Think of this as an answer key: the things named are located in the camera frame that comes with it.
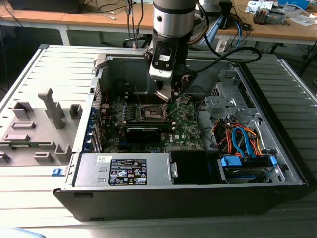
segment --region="white sticker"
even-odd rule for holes
[[[159,60],[161,60],[161,61],[165,61],[165,62],[167,62],[167,61],[169,61],[170,56],[166,56],[166,55],[159,55],[159,56],[158,56],[158,59],[159,59]]]
[[[98,155],[97,156],[97,163],[110,163],[112,160],[111,155]]]

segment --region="computer case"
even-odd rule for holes
[[[85,0],[8,0],[13,10],[60,11],[79,13]]]

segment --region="power cable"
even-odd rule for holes
[[[132,14],[133,47],[135,47],[134,45],[136,44],[136,38],[135,38],[135,31],[134,31],[134,12],[133,12],[132,0],[129,0],[129,6],[130,6],[130,9],[131,9],[131,14]]]
[[[101,11],[101,9],[102,9],[103,7],[117,5],[117,4],[121,1],[121,0],[118,0],[116,3],[104,4],[104,5],[98,6],[97,11],[92,11],[92,10],[88,9],[86,6],[89,5],[89,4],[91,4],[91,3],[93,3],[93,1],[97,1],[97,0],[90,0],[90,1],[88,1],[88,2],[86,2],[86,3],[84,4],[84,8],[85,8],[87,11],[91,12],[91,13],[107,13],[107,12],[117,11],[117,10],[119,10],[119,9],[125,8],[125,6],[120,6],[120,7],[115,8],[115,9],[111,9],[111,10],[107,10],[107,11]]]
[[[249,59],[249,60],[228,59],[227,58],[227,56],[229,56],[229,55],[231,55],[233,53],[236,53],[238,51],[243,51],[243,50],[255,52],[255,53],[258,54],[258,57],[254,58],[254,59]],[[231,50],[231,51],[229,51],[229,52],[227,52],[227,53],[225,53],[223,55],[220,55],[219,58],[217,58],[214,62],[212,62],[211,64],[207,65],[206,67],[204,67],[202,69],[199,69],[199,70],[195,71],[195,73],[203,72],[206,69],[209,69],[210,67],[214,66],[216,63],[218,63],[221,60],[225,60],[225,61],[229,61],[229,62],[235,62],[235,63],[252,63],[252,62],[256,62],[256,61],[260,60],[261,57],[262,57],[262,54],[261,54],[261,52],[258,49],[254,48],[254,47],[243,46],[243,47],[235,48],[234,50]]]
[[[188,91],[189,91],[190,89],[192,89],[192,88],[199,88],[206,96],[209,96],[209,95],[210,95],[210,93],[207,93],[201,86],[198,86],[198,85],[191,86],[191,87],[187,90],[186,94],[192,94],[192,93],[189,93],[189,92],[188,92]]]
[[[4,6],[4,8],[6,9],[6,11],[13,17],[13,19],[14,19],[21,27],[23,27],[22,24],[21,24],[21,23],[12,15],[12,13],[8,10],[8,8],[6,7],[4,1],[3,1],[3,6]]]
[[[132,48],[131,33],[130,33],[130,27],[129,27],[129,15],[127,15],[127,25],[128,25],[128,33],[129,33],[130,47]]]
[[[200,11],[201,11],[201,14],[206,16],[206,12],[205,10],[200,7]],[[205,42],[208,46],[208,48],[211,50],[211,52],[213,52],[216,56],[218,56],[218,58],[212,62],[211,64],[207,65],[206,67],[198,70],[198,71],[195,71],[195,73],[200,73],[202,71],[205,71],[206,69],[212,67],[213,65],[215,65],[216,63],[218,63],[219,61],[221,60],[225,60],[225,61],[229,61],[229,62],[234,62],[234,63],[252,63],[252,62],[256,62],[258,61],[259,59],[261,59],[262,57],[262,54],[261,52],[257,49],[257,48],[254,48],[254,47],[239,47],[239,48],[235,48],[234,50],[232,51],[229,51],[223,55],[219,54],[217,51],[215,51],[212,46],[210,45],[209,41],[208,41],[208,38],[206,36],[206,34],[204,35],[204,39],[205,39]],[[235,52],[238,52],[238,51],[243,51],[243,50],[248,50],[248,51],[252,51],[252,52],[255,52],[258,54],[258,57],[256,57],[255,59],[249,59],[249,60],[241,60],[241,59],[228,59],[227,56],[235,53]]]
[[[242,30],[241,30],[240,25],[239,25],[238,22],[236,22],[236,21],[233,21],[233,22],[237,25],[238,30],[239,30],[239,39],[238,39],[238,43],[237,43],[237,46],[236,46],[236,47],[239,47],[239,44],[240,44],[240,41],[241,41],[241,36],[242,36]]]
[[[141,25],[141,22],[143,20],[143,15],[144,15],[144,10],[143,10],[143,0],[141,0],[141,18],[139,20],[139,23],[138,23],[138,26],[137,26],[137,29],[135,31],[135,34],[136,34],[136,44],[137,44],[137,47],[138,47],[138,36],[139,36],[139,28],[140,28],[140,25]]]

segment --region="blue latch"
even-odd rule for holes
[[[224,156],[221,158],[221,164],[225,166],[242,166],[239,156]]]
[[[64,176],[63,171],[64,170],[61,168],[56,168],[53,170],[52,176],[53,177],[62,177],[62,176]]]
[[[272,162],[272,164],[273,164],[274,166],[277,165],[277,160],[276,160],[276,157],[275,157],[275,156],[271,156],[270,159],[271,159],[271,162]]]

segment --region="side panel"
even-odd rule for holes
[[[309,192],[303,186],[65,192],[55,197],[79,221],[262,214]]]

